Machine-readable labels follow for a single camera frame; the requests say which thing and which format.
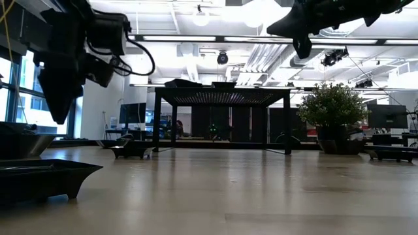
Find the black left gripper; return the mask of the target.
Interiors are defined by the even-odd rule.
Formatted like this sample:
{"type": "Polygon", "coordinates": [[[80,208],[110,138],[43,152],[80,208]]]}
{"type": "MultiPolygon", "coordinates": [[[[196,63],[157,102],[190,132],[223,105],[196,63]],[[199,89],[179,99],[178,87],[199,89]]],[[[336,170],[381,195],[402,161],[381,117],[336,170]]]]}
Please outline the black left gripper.
{"type": "Polygon", "coordinates": [[[88,23],[82,18],[53,9],[44,10],[40,15],[50,26],[50,32],[46,47],[35,53],[34,63],[44,64],[39,82],[52,119],[63,124],[73,100],[83,95],[81,86],[86,80],[107,87],[113,68],[86,52],[88,23]]]}

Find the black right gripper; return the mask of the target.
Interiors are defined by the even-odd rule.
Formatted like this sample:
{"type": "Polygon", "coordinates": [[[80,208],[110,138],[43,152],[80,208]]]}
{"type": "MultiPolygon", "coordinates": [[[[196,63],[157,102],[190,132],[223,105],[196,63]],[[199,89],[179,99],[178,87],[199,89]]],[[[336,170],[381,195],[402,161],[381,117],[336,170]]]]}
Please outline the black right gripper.
{"type": "Polygon", "coordinates": [[[378,0],[295,0],[291,10],[268,26],[266,32],[292,39],[297,55],[305,59],[312,49],[309,32],[318,35],[324,28],[338,29],[359,18],[371,18],[374,22],[380,14],[378,0]]]}

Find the square wavy black plate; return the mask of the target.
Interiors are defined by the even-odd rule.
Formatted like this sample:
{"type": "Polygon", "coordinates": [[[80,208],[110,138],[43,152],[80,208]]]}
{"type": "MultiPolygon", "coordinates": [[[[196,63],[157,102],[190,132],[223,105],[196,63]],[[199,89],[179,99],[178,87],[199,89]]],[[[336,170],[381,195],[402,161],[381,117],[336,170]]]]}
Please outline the square wavy black plate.
{"type": "Polygon", "coordinates": [[[38,157],[55,138],[50,134],[0,134],[0,161],[38,157]]]}

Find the medium square black plate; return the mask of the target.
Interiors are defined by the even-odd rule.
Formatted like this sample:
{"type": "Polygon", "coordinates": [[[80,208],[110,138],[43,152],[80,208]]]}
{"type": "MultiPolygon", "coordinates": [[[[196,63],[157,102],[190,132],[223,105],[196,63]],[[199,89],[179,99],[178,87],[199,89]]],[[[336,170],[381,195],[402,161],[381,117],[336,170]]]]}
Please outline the medium square black plate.
{"type": "Polygon", "coordinates": [[[0,205],[51,196],[74,199],[84,180],[102,166],[63,159],[0,162],[0,205]]]}

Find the large round wavy black plate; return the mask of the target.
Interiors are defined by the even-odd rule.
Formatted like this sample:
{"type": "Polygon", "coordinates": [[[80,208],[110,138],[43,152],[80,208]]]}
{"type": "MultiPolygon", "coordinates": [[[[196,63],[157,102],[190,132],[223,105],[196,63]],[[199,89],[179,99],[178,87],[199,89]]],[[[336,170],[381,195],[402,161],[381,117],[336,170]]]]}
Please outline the large round wavy black plate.
{"type": "Polygon", "coordinates": [[[184,80],[175,78],[171,81],[164,83],[165,87],[171,87],[171,88],[200,88],[203,87],[201,83],[198,82],[192,82],[190,80],[184,80]]]}

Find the black ceiling track light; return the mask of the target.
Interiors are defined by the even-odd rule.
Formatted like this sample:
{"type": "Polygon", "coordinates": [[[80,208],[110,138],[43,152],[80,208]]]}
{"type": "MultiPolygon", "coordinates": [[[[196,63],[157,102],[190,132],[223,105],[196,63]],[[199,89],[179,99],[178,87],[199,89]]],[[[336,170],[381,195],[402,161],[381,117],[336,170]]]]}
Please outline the black ceiling track light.
{"type": "Polygon", "coordinates": [[[331,53],[325,54],[325,57],[321,60],[321,64],[325,67],[331,67],[348,55],[349,52],[347,48],[335,49],[331,53]]]}

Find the dark computer monitor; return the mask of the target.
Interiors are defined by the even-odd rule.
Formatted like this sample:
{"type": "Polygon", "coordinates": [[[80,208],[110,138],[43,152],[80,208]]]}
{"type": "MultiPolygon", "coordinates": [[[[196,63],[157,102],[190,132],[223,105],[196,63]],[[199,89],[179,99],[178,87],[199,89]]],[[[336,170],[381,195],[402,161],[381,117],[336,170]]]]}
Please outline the dark computer monitor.
{"type": "Polygon", "coordinates": [[[146,103],[122,104],[120,106],[120,123],[144,123],[146,120],[146,103]]]}
{"type": "Polygon", "coordinates": [[[402,105],[368,104],[368,126],[371,128],[407,129],[407,110],[402,105]]]}

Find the black overhead light bar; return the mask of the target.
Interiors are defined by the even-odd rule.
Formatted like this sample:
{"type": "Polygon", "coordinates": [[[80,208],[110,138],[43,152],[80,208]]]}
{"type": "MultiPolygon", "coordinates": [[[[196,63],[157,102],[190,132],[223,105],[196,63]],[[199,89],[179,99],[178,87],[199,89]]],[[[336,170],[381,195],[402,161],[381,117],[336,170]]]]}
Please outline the black overhead light bar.
{"type": "MultiPolygon", "coordinates": [[[[222,35],[129,35],[129,39],[138,42],[213,42],[236,44],[292,44],[293,39],[283,37],[222,36],[222,35]]],[[[418,46],[418,39],[361,39],[311,38],[313,45],[338,46],[418,46]]]]}

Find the green potted plant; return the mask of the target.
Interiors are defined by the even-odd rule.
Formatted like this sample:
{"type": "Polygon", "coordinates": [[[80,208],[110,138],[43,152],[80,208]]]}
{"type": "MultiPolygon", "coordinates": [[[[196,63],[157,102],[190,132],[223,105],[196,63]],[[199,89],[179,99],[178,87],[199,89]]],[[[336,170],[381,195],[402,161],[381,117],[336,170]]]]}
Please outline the green potted plant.
{"type": "Polygon", "coordinates": [[[316,128],[319,141],[347,140],[349,130],[368,114],[360,95],[343,84],[316,84],[298,107],[298,116],[316,128]]]}

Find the black perforated metal stand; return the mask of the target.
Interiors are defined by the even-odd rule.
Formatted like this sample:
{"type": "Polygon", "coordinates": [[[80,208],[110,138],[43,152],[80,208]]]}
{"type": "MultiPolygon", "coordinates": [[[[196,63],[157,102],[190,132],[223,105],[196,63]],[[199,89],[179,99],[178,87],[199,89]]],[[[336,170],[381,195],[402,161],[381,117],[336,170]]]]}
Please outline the black perforated metal stand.
{"type": "Polygon", "coordinates": [[[177,108],[180,106],[209,107],[256,107],[262,108],[263,139],[255,149],[267,149],[268,107],[275,102],[283,101],[284,128],[283,154],[290,155],[291,147],[291,88],[211,88],[211,87],[157,87],[155,88],[153,138],[154,151],[159,151],[159,126],[161,117],[161,101],[165,100],[172,106],[172,120],[176,121],[177,108]]]}

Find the dark window frame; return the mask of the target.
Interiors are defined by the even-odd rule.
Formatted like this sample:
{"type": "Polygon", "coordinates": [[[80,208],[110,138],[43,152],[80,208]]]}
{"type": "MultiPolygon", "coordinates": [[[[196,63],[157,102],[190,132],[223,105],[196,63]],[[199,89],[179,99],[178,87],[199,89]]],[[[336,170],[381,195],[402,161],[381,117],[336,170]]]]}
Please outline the dark window frame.
{"type": "Polygon", "coordinates": [[[22,55],[8,51],[6,37],[0,33],[0,121],[35,125],[39,134],[72,138],[75,134],[75,104],[65,120],[56,122],[39,82],[43,63],[33,62],[34,53],[22,55]]]}

